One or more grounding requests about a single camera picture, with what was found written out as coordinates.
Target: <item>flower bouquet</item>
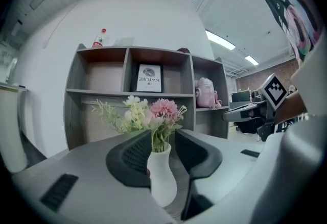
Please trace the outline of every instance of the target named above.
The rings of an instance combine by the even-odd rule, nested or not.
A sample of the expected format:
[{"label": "flower bouquet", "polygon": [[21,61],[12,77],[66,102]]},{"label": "flower bouquet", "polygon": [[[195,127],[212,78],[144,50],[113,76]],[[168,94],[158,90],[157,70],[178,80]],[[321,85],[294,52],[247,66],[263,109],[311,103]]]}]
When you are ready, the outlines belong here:
[{"label": "flower bouquet", "polygon": [[148,100],[141,101],[139,97],[129,96],[123,102],[129,110],[121,116],[115,107],[97,100],[98,106],[93,111],[98,112],[102,121],[108,122],[109,126],[121,133],[129,133],[139,130],[151,130],[152,152],[160,153],[167,149],[169,136],[177,129],[182,128],[177,124],[183,120],[183,114],[187,111],[183,105],[180,109],[168,99],[159,99],[150,107]]}]

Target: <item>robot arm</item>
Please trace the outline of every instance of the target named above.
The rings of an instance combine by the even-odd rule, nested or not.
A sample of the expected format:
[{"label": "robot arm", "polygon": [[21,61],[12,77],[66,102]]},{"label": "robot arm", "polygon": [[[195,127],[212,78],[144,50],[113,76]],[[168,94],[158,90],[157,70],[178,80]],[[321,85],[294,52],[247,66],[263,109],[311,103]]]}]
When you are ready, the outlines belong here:
[{"label": "robot arm", "polygon": [[[256,131],[262,140],[266,140],[274,132],[276,110],[287,95],[287,90],[273,73],[258,90],[252,92],[252,102],[250,104],[225,112],[223,120],[245,122],[261,118],[263,125],[259,126]],[[261,115],[261,110],[266,111],[265,117]]]}]

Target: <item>black slot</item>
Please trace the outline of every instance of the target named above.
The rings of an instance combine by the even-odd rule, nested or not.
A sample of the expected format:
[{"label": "black slot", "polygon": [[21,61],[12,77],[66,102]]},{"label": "black slot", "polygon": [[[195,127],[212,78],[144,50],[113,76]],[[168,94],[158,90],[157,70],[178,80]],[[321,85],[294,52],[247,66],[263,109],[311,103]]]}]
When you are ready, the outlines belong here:
[{"label": "black slot", "polygon": [[251,157],[259,157],[260,153],[254,152],[254,151],[250,151],[250,150],[242,150],[241,153],[251,156]]},{"label": "black slot", "polygon": [[76,183],[78,177],[71,174],[63,174],[43,195],[41,202],[49,209],[57,212],[68,193]]}]

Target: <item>white flower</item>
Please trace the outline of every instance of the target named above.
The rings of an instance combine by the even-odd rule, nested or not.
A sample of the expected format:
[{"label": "white flower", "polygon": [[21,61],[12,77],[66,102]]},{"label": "white flower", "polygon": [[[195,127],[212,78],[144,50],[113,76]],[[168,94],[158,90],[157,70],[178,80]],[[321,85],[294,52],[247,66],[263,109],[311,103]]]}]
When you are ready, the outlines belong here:
[{"label": "white flower", "polygon": [[143,101],[141,101],[139,105],[141,106],[141,108],[146,108],[148,106],[148,100],[143,99]]},{"label": "white flower", "polygon": [[133,120],[132,113],[131,113],[130,110],[128,110],[128,111],[125,112],[124,118],[125,118],[126,121]]},{"label": "white flower", "polygon": [[145,110],[144,114],[142,114],[140,117],[143,126],[146,128],[149,128],[150,121],[155,118],[154,114],[149,109]]},{"label": "white flower", "polygon": [[156,117],[153,118],[150,123],[149,123],[149,127],[152,130],[155,130],[157,128],[159,128],[159,126],[161,126],[164,122],[164,118],[163,117]]},{"label": "white flower", "polygon": [[139,103],[139,97],[134,97],[133,95],[128,96],[128,99],[123,102],[126,106],[132,106],[133,104]]}]

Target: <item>white wall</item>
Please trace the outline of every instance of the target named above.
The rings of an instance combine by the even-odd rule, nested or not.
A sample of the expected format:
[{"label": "white wall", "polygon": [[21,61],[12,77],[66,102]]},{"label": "white wall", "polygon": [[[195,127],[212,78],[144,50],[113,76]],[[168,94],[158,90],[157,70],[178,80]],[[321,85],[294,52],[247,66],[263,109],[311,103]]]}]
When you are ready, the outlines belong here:
[{"label": "white wall", "polygon": [[67,148],[63,100],[76,47],[91,47],[102,28],[112,45],[134,37],[136,46],[214,58],[204,26],[188,0],[81,0],[40,27],[20,49],[14,82],[25,85],[22,129],[47,157]]},{"label": "white wall", "polygon": [[228,99],[231,102],[231,94],[237,92],[236,80],[226,76],[227,90],[228,90]]}]

